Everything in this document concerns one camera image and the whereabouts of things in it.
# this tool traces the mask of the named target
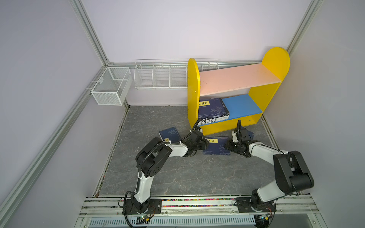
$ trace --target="cable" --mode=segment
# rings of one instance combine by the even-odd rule
[[[272,222],[273,222],[273,220],[274,220],[274,216],[275,216],[275,212],[276,212],[276,202],[277,202],[277,199],[275,200],[275,211],[274,211],[273,217],[272,217],[272,219],[271,219],[271,221],[270,221],[270,223],[269,223],[268,227],[271,225],[271,223],[272,223]]]
[[[149,208],[149,207],[153,207],[153,214],[151,215],[151,217],[148,217],[148,219],[151,219],[155,215],[156,208],[152,205],[148,206],[147,208]]]
[[[120,207],[120,208],[125,208],[125,207],[126,207],[126,205],[123,205],[123,206],[120,206],[120,205],[119,205],[119,202],[120,202],[120,200],[121,200],[121,199],[123,199],[123,197],[122,197],[122,198],[120,198],[120,199],[118,200],[118,207]]]
[[[195,124],[193,125],[193,127],[191,128],[191,131],[189,134],[187,134],[187,136],[183,137],[182,139],[180,139],[180,141],[183,141],[184,139],[186,139],[187,137],[189,137],[191,135],[191,132],[193,132],[195,130],[195,128],[198,126],[199,122],[201,121],[201,119],[197,119],[197,121],[195,122]]]
[[[271,208],[268,206],[267,207],[268,209],[269,209],[269,211],[270,211],[270,215],[272,216],[273,215],[273,213],[272,213],[272,211],[271,211]]]
[[[124,206],[126,206],[126,203],[127,203],[127,195],[128,195],[128,193],[131,194],[131,195],[135,195],[136,194],[135,192],[127,191],[126,194],[124,195],[124,202],[123,202]],[[127,218],[127,212],[126,212],[126,210],[127,210],[126,208],[123,209],[124,218],[125,218],[128,226],[130,228],[134,228],[134,226],[132,226],[132,224],[129,222],[129,220]]]
[[[296,193],[297,193],[297,194],[293,194],[293,195],[295,195],[295,196],[299,196],[299,192],[296,190],[296,187],[293,185],[293,183],[292,183],[292,186],[293,186],[294,190],[295,190],[295,191],[296,191]]]
[[[237,121],[237,132],[236,132],[236,136],[237,136],[237,140],[238,140],[238,144],[241,145],[241,120]]]
[[[284,152],[282,152],[280,149],[278,150],[278,149],[275,149],[275,148],[273,148],[273,147],[271,147],[271,146],[267,146],[267,145],[265,145],[265,144],[261,144],[261,145],[262,145],[262,146],[266,146],[266,147],[271,148],[271,149],[274,149],[274,150],[279,151],[279,152],[281,152],[282,154],[284,154]]]
[[[249,154],[249,155],[247,155],[247,156],[245,156],[246,158],[251,158],[251,155],[252,155],[252,151],[253,151],[253,149],[255,148],[255,146],[262,146],[263,144],[255,144],[255,145],[253,145],[253,147],[252,147],[252,149],[251,149],[251,153]]]

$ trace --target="yellow side panel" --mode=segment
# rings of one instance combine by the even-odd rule
[[[262,85],[258,87],[253,87],[249,91],[249,95],[252,100],[257,104],[261,111],[265,111],[269,105],[271,99],[274,97],[277,89],[281,83]]]
[[[290,68],[289,54],[281,47],[274,47],[265,54],[262,64],[282,81]],[[265,111],[280,84],[262,85],[250,89],[249,95],[261,111]]]
[[[245,116],[245,117],[237,118],[237,119],[233,119],[233,120],[226,120],[226,121],[222,121],[222,122],[218,122],[218,123],[214,123],[214,124],[208,124],[208,125],[204,125],[204,126],[200,126],[200,127],[202,128],[204,135],[210,135],[210,134],[214,134],[214,133],[218,133],[218,132],[222,132],[222,131],[235,129],[237,127],[238,120],[241,120],[241,125],[243,127],[252,125],[252,124],[256,124],[257,121],[260,119],[261,115],[262,114],[260,113],[260,114],[256,114],[256,115],[252,115],[252,116]]]
[[[290,68],[289,54],[281,47],[271,48],[266,52],[262,64],[280,80],[284,80]]]
[[[200,75],[195,59],[191,58],[188,62],[188,120],[193,127],[198,120],[200,97]]]

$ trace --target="stack of books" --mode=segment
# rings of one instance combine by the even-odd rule
[[[221,98],[199,100],[198,126],[210,124],[229,118],[229,111]]]

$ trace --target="vent grille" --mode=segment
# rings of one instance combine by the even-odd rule
[[[130,222],[135,227],[145,227],[146,225],[136,225],[136,218],[132,217]],[[214,226],[214,225],[254,225],[253,215],[229,215],[229,216],[156,216],[151,219],[149,227],[161,226]],[[89,227],[128,227],[124,217],[115,218],[93,218]]]

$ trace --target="white wire basket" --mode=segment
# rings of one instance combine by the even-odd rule
[[[218,60],[197,62],[199,71],[218,69]],[[188,62],[137,64],[134,86],[137,89],[187,88]]]
[[[131,84],[128,67],[107,67],[91,93],[99,105],[123,105]]]

